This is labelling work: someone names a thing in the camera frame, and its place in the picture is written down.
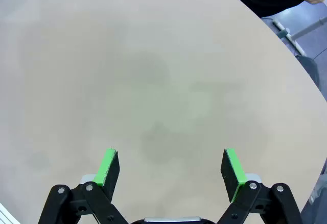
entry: table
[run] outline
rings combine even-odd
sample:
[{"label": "table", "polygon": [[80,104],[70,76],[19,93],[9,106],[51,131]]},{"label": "table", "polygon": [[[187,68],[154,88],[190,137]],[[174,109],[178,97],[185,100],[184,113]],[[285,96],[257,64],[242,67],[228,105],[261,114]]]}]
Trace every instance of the table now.
[{"label": "table", "polygon": [[21,223],[37,222],[51,186],[95,173],[106,148],[119,152],[113,203],[128,221],[218,220],[226,147],[304,206],[326,157],[327,106],[238,0],[2,6],[0,199]]}]

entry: green strip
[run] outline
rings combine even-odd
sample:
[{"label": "green strip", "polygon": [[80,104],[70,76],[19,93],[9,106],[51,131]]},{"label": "green strip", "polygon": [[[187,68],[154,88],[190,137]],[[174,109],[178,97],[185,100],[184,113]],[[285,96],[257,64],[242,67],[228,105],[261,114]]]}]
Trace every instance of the green strip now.
[{"label": "green strip", "polygon": [[102,163],[99,168],[99,171],[93,180],[95,183],[98,184],[98,186],[100,186],[100,187],[104,186],[110,165],[111,165],[116,153],[117,153],[117,151],[115,149],[107,149],[106,154],[105,154],[104,158],[102,159]]},{"label": "green strip", "polygon": [[233,202],[235,200],[235,198],[236,198],[236,195],[237,195],[240,187],[247,182],[247,177],[246,177],[246,174],[245,174],[245,172],[243,170],[242,164],[241,164],[239,158],[237,157],[237,155],[235,153],[235,150],[234,149],[226,149],[226,152],[227,152],[230,164],[233,167],[233,170],[234,170],[235,176],[237,178],[237,181],[239,183],[237,188],[236,188],[234,197],[233,197],[233,199],[231,201],[231,202]]}]

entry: white striped object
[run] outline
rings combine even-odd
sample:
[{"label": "white striped object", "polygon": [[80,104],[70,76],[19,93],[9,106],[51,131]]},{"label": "white striped object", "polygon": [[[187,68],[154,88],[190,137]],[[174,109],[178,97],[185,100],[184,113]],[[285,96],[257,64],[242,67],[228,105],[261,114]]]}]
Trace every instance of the white striped object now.
[{"label": "white striped object", "polygon": [[2,204],[0,204],[0,224],[20,224]]}]

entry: round table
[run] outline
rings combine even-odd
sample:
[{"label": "round table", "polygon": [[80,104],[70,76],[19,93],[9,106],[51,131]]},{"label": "round table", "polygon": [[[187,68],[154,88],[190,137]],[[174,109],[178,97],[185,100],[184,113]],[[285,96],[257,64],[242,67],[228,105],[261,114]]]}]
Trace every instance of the round table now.
[{"label": "round table", "polygon": [[218,221],[224,148],[266,186],[288,184],[302,209],[326,157],[327,106],[241,2],[2,4],[0,201],[21,223],[37,223],[53,185],[95,173],[107,148],[129,222]]}]

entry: silver screw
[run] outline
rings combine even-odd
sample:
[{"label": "silver screw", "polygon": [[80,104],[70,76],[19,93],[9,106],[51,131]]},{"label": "silver screw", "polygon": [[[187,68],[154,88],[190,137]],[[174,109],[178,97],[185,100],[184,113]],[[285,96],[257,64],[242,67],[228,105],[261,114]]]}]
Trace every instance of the silver screw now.
[{"label": "silver screw", "polygon": [[93,189],[93,186],[91,184],[86,186],[87,191],[92,191],[92,189]]},{"label": "silver screw", "polygon": [[277,186],[277,191],[278,191],[278,192],[283,192],[283,191],[284,191],[284,187],[282,187],[282,186]]},{"label": "silver screw", "polygon": [[251,189],[256,189],[256,183],[250,183],[250,188]]},{"label": "silver screw", "polygon": [[65,191],[65,189],[63,187],[61,187],[61,188],[58,189],[58,193],[59,194],[63,193],[64,191]]}]

